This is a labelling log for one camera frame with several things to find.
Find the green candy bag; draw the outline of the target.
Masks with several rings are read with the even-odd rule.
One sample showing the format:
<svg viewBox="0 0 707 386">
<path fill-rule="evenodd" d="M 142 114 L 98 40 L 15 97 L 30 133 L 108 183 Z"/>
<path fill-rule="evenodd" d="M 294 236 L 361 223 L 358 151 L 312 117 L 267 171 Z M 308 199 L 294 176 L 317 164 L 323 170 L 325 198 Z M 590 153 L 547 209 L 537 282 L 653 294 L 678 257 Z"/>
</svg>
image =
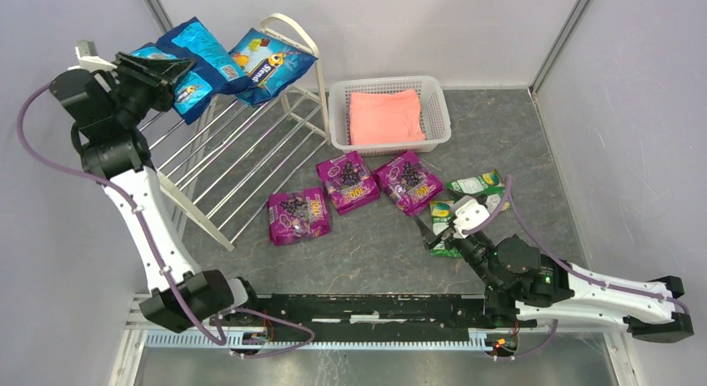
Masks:
<svg viewBox="0 0 707 386">
<path fill-rule="evenodd" d="M 491 213 L 501 203 L 506 189 L 504 180 L 496 169 L 469 178 L 461 178 L 447 182 L 445 186 L 454 193 L 468 194 L 477 198 L 479 201 L 485 196 L 484 206 Z"/>
<path fill-rule="evenodd" d="M 448 221 L 453 215 L 451 211 L 453 204 L 453 200 L 433 200 L 429 203 L 432 231 L 435 234 L 442 233 L 448 227 Z M 448 248 L 444 243 L 432 247 L 430 254 L 435 257 L 462 258 L 456 248 Z"/>
</svg>

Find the blue candy bag back side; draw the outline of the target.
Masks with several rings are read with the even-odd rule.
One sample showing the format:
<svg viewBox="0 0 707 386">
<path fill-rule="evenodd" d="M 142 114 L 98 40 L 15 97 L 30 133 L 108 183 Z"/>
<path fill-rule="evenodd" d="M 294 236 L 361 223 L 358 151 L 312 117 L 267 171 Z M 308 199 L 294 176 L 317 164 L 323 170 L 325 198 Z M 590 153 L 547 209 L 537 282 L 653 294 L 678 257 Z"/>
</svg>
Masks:
<svg viewBox="0 0 707 386">
<path fill-rule="evenodd" d="M 157 41 L 143 45 L 132 55 L 195 61 L 174 88 L 173 109 L 186 124 L 203 115 L 213 96 L 236 95 L 253 86 L 251 78 L 196 17 L 177 25 Z"/>
</svg>

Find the blue candy bag with fruits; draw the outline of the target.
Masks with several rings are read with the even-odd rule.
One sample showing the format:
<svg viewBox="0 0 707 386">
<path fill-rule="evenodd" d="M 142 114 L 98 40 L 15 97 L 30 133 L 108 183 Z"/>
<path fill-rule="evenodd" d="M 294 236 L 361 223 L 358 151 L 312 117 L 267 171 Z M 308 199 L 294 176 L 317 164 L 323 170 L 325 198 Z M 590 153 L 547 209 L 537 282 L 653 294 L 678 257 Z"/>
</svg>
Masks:
<svg viewBox="0 0 707 386">
<path fill-rule="evenodd" d="M 254 28 L 228 53 L 251 80 L 247 90 L 236 94 L 238 100 L 250 106 L 276 98 L 317 61 L 313 54 Z"/>
</svg>

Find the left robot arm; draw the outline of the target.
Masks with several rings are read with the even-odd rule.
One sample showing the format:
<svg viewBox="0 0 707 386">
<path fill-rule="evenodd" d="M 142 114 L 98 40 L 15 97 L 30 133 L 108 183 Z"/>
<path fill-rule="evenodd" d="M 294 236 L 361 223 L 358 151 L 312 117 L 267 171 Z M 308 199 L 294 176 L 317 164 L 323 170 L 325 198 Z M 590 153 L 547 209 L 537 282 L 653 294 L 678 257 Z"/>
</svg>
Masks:
<svg viewBox="0 0 707 386">
<path fill-rule="evenodd" d="M 152 111 L 171 109 L 193 58 L 107 61 L 79 55 L 78 65 L 49 84 L 71 115 L 79 175 L 99 183 L 121 213 L 143 262 L 149 298 L 139 305 L 150 322 L 181 333 L 249 301 L 243 280 L 203 271 L 178 237 L 164 204 L 158 172 L 138 125 Z"/>
</svg>

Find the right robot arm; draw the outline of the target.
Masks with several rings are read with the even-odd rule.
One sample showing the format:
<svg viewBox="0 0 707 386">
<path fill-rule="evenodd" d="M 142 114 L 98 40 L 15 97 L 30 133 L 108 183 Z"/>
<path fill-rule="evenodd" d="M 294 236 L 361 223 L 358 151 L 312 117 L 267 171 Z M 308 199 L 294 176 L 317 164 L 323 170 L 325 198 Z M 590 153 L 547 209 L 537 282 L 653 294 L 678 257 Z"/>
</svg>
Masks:
<svg viewBox="0 0 707 386">
<path fill-rule="evenodd" d="M 435 233 L 417 219 L 423 244 L 455 248 L 484 283 L 481 314 L 492 328 L 558 321 L 621 329 L 650 343 L 677 343 L 694 335 L 691 317 L 679 307 L 680 278 L 643 283 L 601 278 L 566 260 L 552 259 L 519 235 L 492 242 L 477 232 L 462 238 L 448 224 Z"/>
</svg>

